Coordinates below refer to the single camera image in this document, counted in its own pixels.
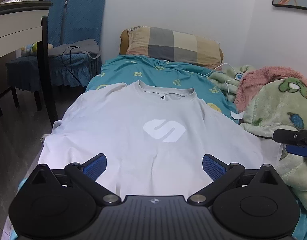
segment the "white s logo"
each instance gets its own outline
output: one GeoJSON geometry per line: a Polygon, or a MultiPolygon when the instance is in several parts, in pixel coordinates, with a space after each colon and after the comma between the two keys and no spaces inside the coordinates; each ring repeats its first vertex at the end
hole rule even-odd
{"type": "Polygon", "coordinates": [[[166,122],[162,127],[156,129],[160,126],[165,120],[152,120],[146,122],[143,126],[143,130],[147,132],[151,137],[155,139],[160,139],[167,135],[171,129],[174,129],[164,140],[163,142],[176,142],[184,134],[186,128],[176,121],[166,122]]]}

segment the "white wall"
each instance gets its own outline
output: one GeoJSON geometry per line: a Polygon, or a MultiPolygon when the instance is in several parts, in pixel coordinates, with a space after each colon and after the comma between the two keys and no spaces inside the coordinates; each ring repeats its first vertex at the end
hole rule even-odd
{"type": "Polygon", "coordinates": [[[102,58],[119,54],[120,34],[137,25],[192,33],[216,40],[224,62],[239,65],[254,0],[106,0],[102,58]]]}
{"type": "Polygon", "coordinates": [[[256,0],[241,65],[290,66],[307,77],[307,11],[256,0]]]}

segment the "pillow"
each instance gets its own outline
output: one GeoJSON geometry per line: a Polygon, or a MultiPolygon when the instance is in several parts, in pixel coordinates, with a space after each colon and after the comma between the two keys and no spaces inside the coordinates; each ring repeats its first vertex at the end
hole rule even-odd
{"type": "MultiPolygon", "coordinates": [[[[126,54],[186,62],[210,69],[222,62],[219,44],[200,36],[146,26],[127,29],[127,33],[129,44],[126,54]]],[[[125,46],[123,34],[125,31],[120,37],[120,52],[125,46]]]]}

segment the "white t-shirt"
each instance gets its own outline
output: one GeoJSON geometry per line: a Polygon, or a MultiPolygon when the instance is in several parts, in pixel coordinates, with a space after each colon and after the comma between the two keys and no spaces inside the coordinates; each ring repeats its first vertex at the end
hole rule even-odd
{"type": "Polygon", "coordinates": [[[79,96],[44,142],[39,163],[63,169],[98,153],[107,169],[96,180],[125,195],[183,195],[212,182],[202,159],[212,154],[247,169],[276,165],[280,144],[257,138],[198,99],[194,89],[141,81],[113,84],[79,96]]]}

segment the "chair backrest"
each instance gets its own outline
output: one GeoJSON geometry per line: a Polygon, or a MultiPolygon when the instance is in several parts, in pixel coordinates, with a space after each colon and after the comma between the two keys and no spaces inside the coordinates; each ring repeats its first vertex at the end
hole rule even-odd
{"type": "Polygon", "coordinates": [[[64,17],[63,44],[95,39],[100,44],[100,33],[105,0],[67,0],[64,17]]]}
{"type": "Polygon", "coordinates": [[[48,43],[53,47],[60,45],[60,34],[64,3],[66,0],[46,0],[52,2],[48,16],[48,43]]]}

